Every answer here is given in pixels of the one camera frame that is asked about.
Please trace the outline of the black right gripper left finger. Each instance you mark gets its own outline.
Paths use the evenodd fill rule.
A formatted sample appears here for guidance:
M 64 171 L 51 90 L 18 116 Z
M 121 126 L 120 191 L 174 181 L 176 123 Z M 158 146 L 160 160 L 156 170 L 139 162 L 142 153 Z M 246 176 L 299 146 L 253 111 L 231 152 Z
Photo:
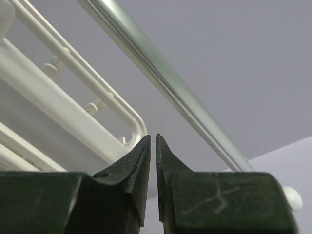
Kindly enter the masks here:
M 137 234 L 144 225 L 151 137 L 94 175 L 2 172 L 3 234 Z

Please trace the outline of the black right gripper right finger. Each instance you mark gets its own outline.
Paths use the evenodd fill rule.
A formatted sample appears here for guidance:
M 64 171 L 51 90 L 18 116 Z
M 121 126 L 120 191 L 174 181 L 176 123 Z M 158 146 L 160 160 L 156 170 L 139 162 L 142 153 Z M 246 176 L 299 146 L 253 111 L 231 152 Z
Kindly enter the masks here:
M 279 182 L 269 173 L 194 172 L 156 137 L 159 220 L 166 234 L 296 234 Z

